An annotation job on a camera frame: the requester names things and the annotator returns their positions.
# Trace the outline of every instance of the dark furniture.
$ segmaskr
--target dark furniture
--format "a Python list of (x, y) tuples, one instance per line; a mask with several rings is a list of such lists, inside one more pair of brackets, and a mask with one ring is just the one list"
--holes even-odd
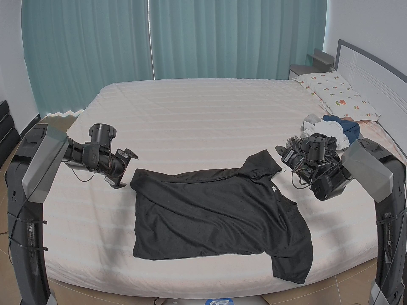
[(7, 102), (0, 102), (0, 167), (20, 141)]
[(329, 72), (333, 67), (335, 58), (328, 53), (322, 52), (318, 48), (314, 49), (314, 54), (307, 54), (312, 58), (312, 65), (292, 64), (290, 65), (289, 79), (302, 74), (312, 74), (316, 72)]

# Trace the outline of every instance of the headboard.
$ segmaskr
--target headboard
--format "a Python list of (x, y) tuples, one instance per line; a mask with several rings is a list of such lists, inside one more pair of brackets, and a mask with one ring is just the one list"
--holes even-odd
[(378, 123), (406, 155), (407, 76), (341, 39), (334, 68), (381, 114)]

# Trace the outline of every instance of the floor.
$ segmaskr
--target floor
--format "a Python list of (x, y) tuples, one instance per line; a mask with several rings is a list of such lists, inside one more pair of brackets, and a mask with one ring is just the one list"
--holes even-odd
[[(43, 122), (62, 131), (66, 131), (74, 121), (75, 117), (73, 116), (55, 116), (43, 119)], [(0, 169), (0, 233), (7, 231), (7, 187), (3, 177), (14, 152), (8, 157), (6, 163)], [(21, 298), (13, 267), (8, 260), (7, 246), (7, 235), (1, 235), (0, 305), (17, 305)], [(365, 305), (368, 303), (370, 287), (375, 275), (376, 259), (372, 259), (353, 269), (318, 283), (263, 295), (263, 297), (269, 304), (280, 305), (353, 305), (354, 303)], [(49, 280), (49, 283), (50, 287), (55, 291), (58, 305), (153, 305), (154, 302), (154, 298), (109, 294), (69, 285), (52, 279)], [(163, 301), (164, 300), (159, 300), (157, 304), (161, 304)]]

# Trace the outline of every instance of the black t-shirt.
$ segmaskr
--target black t-shirt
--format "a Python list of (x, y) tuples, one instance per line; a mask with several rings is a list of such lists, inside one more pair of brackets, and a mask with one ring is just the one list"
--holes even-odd
[(137, 169), (134, 257), (181, 259), (220, 254), (272, 258), (273, 276), (304, 283), (311, 233), (297, 204), (272, 177), (281, 171), (267, 150), (241, 168), (166, 175)]

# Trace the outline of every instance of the white pillow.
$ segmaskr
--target white pillow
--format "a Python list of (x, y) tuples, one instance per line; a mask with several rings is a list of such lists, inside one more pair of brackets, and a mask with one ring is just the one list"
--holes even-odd
[(336, 71), (303, 74), (297, 81), (311, 95), (319, 97), (330, 115), (350, 117), (354, 121), (377, 121), (380, 114)]

